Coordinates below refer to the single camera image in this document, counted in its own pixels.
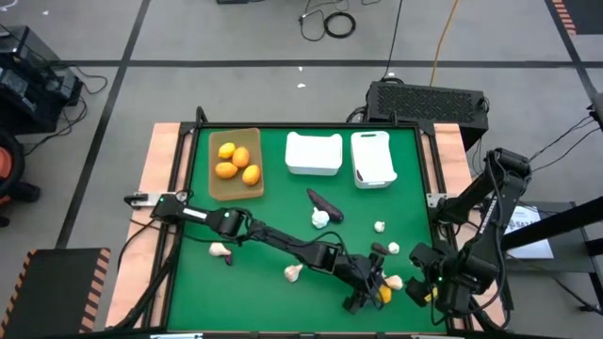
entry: white container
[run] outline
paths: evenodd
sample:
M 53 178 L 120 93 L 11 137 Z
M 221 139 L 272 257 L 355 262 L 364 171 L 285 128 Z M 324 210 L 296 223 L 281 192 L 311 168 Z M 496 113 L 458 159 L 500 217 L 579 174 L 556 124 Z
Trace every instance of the white container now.
M 382 188 L 398 178 L 389 152 L 389 134 L 384 131 L 351 135 L 351 163 L 358 188 Z
M 305 137 L 295 132 L 286 136 L 285 163 L 293 174 L 336 175 L 341 167 L 343 139 Z

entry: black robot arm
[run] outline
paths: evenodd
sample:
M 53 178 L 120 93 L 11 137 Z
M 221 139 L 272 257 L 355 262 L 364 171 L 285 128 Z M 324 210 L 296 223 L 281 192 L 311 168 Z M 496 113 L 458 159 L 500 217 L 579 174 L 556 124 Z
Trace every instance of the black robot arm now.
M 423 282 L 412 278 L 407 294 L 424 306 L 437 287 L 435 308 L 445 315 L 468 315 L 472 295 L 483 294 L 500 277 L 502 253 L 500 241 L 519 197 L 530 181 L 529 160 L 521 155 L 495 149 L 486 154 L 485 171 L 460 196 L 441 199 L 431 210 L 431 224 L 464 224 L 475 205 L 486 202 L 482 223 L 476 235 L 459 251 L 444 241 L 432 247 L 418 244 L 411 252 L 414 265 L 422 268 Z M 486 200 L 491 192 L 492 199 Z
M 374 300 L 379 287 L 384 284 L 383 256 L 379 253 L 372 252 L 368 257 L 350 255 L 342 242 L 303 241 L 252 218 L 246 210 L 221 208 L 208 211 L 186 206 L 174 195 L 166 194 L 160 197 L 151 218 L 171 224 L 192 221 L 206 225 L 222 238 L 239 244 L 254 240 L 287 252 L 308 268 L 334 275 L 351 286 L 353 293 L 343 304 L 351 313 L 363 307 L 368 300 Z M 243 225 L 245 233 L 240 231 Z

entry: wooden table frame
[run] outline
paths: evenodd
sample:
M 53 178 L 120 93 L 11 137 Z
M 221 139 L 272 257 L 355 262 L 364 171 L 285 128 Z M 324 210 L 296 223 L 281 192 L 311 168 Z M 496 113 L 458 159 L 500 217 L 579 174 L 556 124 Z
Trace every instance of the wooden table frame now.
M 237 124 L 229 123 L 228 126 L 237 127 Z M 157 123 L 155 125 L 140 180 L 140 191 L 180 190 L 188 186 L 187 178 L 190 177 L 189 174 L 192 171 L 192 166 L 188 163 L 189 153 L 191 145 L 196 145 L 198 138 L 198 133 L 191 133 L 194 127 L 194 122 Z M 295 123 L 283 123 L 283 127 L 295 127 Z M 422 150 L 419 150 L 419 154 L 422 153 L 425 160 L 428 189 L 431 193 L 447 192 L 449 195 L 458 195 L 472 181 L 459 126 L 457 124 L 436 124 L 434 131 L 434 137 L 421 136 Z M 150 221 L 149 214 L 150 208 L 143 208 L 135 211 L 132 219 L 143 223 L 148 222 Z M 470 220 L 479 223 L 479 214 L 472 212 Z M 140 227 L 136 223 L 130 223 L 128 238 Z M 142 232 L 131 242 L 122 258 L 122 269 L 118 274 L 106 326 L 113 326 L 122 320 L 137 302 L 151 277 L 156 274 L 172 250 L 174 234 L 177 232 L 182 232 L 182 228 L 168 229 L 168 226 L 162 225 L 162 232 L 148 230 Z M 451 235 L 451 232 L 451 229 L 447 230 L 447 235 Z M 457 246 L 460 248 L 474 234 L 474 228 L 462 226 L 456 236 Z M 159 326 L 166 323 L 167 313 L 164 311 L 166 305 L 171 303 L 171 294 L 166 294 L 166 291 L 171 290 L 174 276 L 171 274 L 161 284 L 155 294 L 154 302 L 147 308 L 147 312 L 137 326 Z M 486 293 L 476 296 L 476 300 L 483 304 L 496 291 L 496 283 L 493 283 Z M 485 311 L 495 323 L 502 324 L 504 322 L 502 304 L 499 299 Z M 451 328 L 479 330 L 480 326 L 475 319 L 469 321 L 455 318 L 447 323 L 447 328 L 449 330 Z

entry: garlic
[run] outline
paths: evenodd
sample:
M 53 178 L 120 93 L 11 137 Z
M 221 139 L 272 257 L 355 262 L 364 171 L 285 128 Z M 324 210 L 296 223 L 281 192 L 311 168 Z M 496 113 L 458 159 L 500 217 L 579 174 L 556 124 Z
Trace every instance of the garlic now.
M 314 227 L 321 229 L 327 226 L 329 222 L 329 214 L 325 211 L 318 211 L 316 207 L 314 207 L 314 213 L 312 214 L 312 224 Z
M 213 256 L 231 255 L 230 250 L 226 249 L 221 243 L 211 243 L 209 254 Z
M 395 242 L 389 243 L 389 245 L 387 245 L 387 249 L 392 254 L 398 254 L 399 253 L 399 245 L 396 244 Z
M 375 232 L 381 233 L 383 231 L 385 231 L 385 222 L 375 221 Z
M 397 291 L 402 289 L 402 286 L 404 285 L 404 283 L 402 282 L 402 278 L 399 276 L 391 276 L 385 278 L 385 284 L 387 285 L 387 287 L 395 289 Z
M 290 283 L 294 283 L 300 277 L 300 271 L 302 270 L 303 265 L 299 264 L 297 266 L 291 265 L 285 268 L 285 278 L 289 280 Z

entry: red object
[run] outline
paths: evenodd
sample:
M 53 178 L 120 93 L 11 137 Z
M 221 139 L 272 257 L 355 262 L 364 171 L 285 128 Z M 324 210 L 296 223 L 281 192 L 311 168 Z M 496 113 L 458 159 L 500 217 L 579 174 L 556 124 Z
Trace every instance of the red object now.
M 7 178 L 10 173 L 10 169 L 12 169 L 12 157 L 10 153 L 0 147 L 0 178 Z M 5 196 L 4 198 L 0 198 L 0 204 L 6 203 L 10 201 L 9 196 Z

